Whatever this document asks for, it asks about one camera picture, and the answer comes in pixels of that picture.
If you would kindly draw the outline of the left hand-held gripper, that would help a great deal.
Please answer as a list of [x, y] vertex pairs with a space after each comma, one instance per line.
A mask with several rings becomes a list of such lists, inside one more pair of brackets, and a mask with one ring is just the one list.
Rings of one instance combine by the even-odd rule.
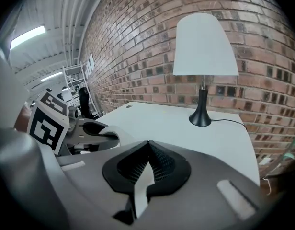
[[46, 91], [35, 102], [27, 133], [48, 145], [55, 156], [67, 156], [117, 146], [116, 135], [98, 135], [106, 127], [97, 120], [70, 118], [68, 104]]

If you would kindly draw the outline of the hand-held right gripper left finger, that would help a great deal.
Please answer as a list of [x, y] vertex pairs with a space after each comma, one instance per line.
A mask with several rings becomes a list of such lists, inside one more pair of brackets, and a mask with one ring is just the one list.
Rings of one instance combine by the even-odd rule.
[[70, 229], [148, 230], [149, 158], [148, 141], [60, 158], [60, 165], [84, 162], [63, 172]]

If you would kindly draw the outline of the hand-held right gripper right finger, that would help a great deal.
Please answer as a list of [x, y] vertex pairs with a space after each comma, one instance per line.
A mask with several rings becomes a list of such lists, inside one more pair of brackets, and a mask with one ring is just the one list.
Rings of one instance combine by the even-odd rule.
[[266, 197], [259, 186], [220, 159], [161, 143], [191, 166], [188, 181], [169, 196], [153, 197], [149, 230], [242, 230], [260, 220]]

